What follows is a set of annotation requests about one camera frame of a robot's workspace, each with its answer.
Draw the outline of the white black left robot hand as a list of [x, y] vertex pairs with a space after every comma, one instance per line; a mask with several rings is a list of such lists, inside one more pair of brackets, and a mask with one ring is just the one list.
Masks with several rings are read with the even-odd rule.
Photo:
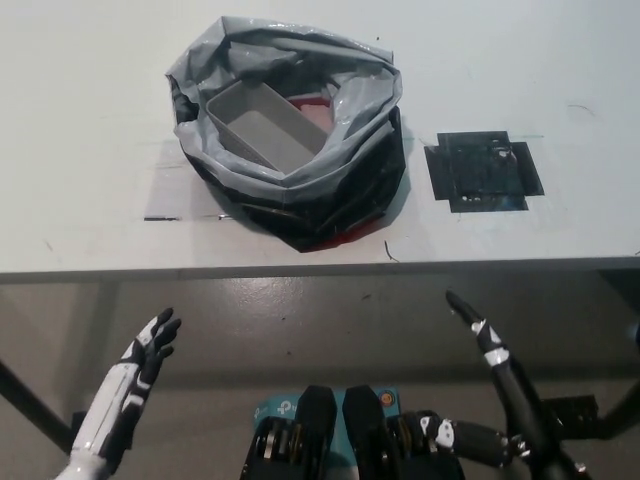
[[167, 308], [150, 320], [109, 369], [78, 430], [71, 453], [117, 467], [133, 436], [181, 320]]

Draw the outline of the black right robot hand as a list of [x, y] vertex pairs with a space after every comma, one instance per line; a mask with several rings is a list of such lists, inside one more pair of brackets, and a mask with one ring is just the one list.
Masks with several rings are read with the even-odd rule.
[[507, 431], [451, 420], [432, 411], [409, 412], [398, 420], [400, 455], [444, 454], [493, 468], [504, 468], [519, 459], [532, 479], [588, 479], [586, 467], [575, 462], [561, 446], [522, 365], [486, 317], [452, 290], [447, 290], [445, 297], [473, 332], [489, 366]]

